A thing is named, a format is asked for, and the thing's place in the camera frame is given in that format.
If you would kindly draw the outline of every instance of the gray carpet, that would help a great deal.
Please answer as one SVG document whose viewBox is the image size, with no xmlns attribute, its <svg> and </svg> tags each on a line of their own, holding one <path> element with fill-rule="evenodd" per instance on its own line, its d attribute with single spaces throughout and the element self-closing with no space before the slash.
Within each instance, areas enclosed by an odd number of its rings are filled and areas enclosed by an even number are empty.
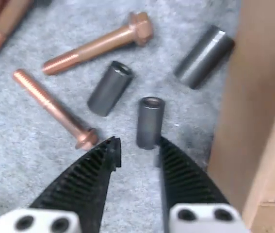
<svg viewBox="0 0 275 233">
<path fill-rule="evenodd" d="M 154 95 L 166 101 L 162 134 L 205 167 L 219 112 L 226 64 L 197 91 L 170 74 L 212 23 L 234 35 L 237 0 L 54 0 L 36 6 L 0 52 L 0 215 L 26 207 L 84 154 L 71 137 L 12 79 L 24 68 L 57 99 L 100 132 L 122 141 L 122 165 L 112 174 L 101 232 L 159 232 L 161 206 L 154 156 L 135 145 L 137 102 Z M 66 73 L 47 77 L 42 64 L 55 55 L 122 25 L 129 11 L 146 11 L 154 39 L 145 48 L 119 49 Z M 136 78 L 111 114 L 98 117 L 86 101 L 111 60 Z"/>
</svg>

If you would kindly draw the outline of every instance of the gray metal tube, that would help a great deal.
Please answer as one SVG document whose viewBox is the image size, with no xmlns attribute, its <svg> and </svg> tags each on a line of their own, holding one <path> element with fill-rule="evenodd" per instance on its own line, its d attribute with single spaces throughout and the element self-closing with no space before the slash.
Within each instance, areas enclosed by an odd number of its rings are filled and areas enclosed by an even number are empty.
<svg viewBox="0 0 275 233">
<path fill-rule="evenodd" d="M 145 97 L 139 101 L 136 144 L 152 150 L 159 143 L 165 102 L 157 97 Z"/>
<path fill-rule="evenodd" d="M 234 47 L 226 32 L 211 26 L 174 70 L 181 83 L 195 89 Z"/>
<path fill-rule="evenodd" d="M 132 70 L 126 65 L 112 61 L 87 102 L 89 109 L 106 117 L 131 83 L 133 76 Z"/>
</svg>

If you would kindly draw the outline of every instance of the cylindrical bushing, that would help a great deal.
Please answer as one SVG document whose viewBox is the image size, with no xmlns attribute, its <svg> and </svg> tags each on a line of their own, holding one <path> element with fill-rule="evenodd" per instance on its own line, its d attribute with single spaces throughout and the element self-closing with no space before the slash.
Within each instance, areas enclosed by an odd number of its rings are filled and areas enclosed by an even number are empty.
<svg viewBox="0 0 275 233">
<path fill-rule="evenodd" d="M 139 101 L 136 144 L 152 150 L 159 143 L 165 102 L 157 97 L 145 97 Z"/>
<path fill-rule="evenodd" d="M 126 65 L 112 61 L 87 104 L 89 109 L 102 117 L 106 117 L 116 105 L 134 75 Z"/>
<path fill-rule="evenodd" d="M 226 32 L 211 26 L 174 70 L 174 75 L 191 89 L 198 87 L 219 61 L 234 47 Z"/>
</svg>

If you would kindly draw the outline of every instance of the cardboard box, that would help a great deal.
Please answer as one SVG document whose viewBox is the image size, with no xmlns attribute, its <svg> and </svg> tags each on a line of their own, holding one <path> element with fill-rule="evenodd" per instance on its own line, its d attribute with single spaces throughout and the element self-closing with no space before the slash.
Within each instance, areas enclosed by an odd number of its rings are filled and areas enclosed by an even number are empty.
<svg viewBox="0 0 275 233">
<path fill-rule="evenodd" d="M 208 173 L 253 233 L 275 233 L 275 0 L 244 0 Z"/>
</svg>

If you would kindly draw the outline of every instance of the black rubber grip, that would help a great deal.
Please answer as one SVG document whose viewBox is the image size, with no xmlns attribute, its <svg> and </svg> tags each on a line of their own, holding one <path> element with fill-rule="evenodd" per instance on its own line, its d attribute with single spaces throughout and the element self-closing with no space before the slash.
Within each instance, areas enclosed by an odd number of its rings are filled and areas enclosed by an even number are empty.
<svg viewBox="0 0 275 233">
<path fill-rule="evenodd" d="M 170 209 L 178 203 L 227 203 L 209 176 L 180 148 L 160 139 L 159 167 L 164 231 Z"/>
<path fill-rule="evenodd" d="M 82 232 L 99 233 L 110 174 L 116 167 L 121 167 L 121 143 L 112 137 L 71 165 L 30 207 L 73 211 Z"/>
</svg>

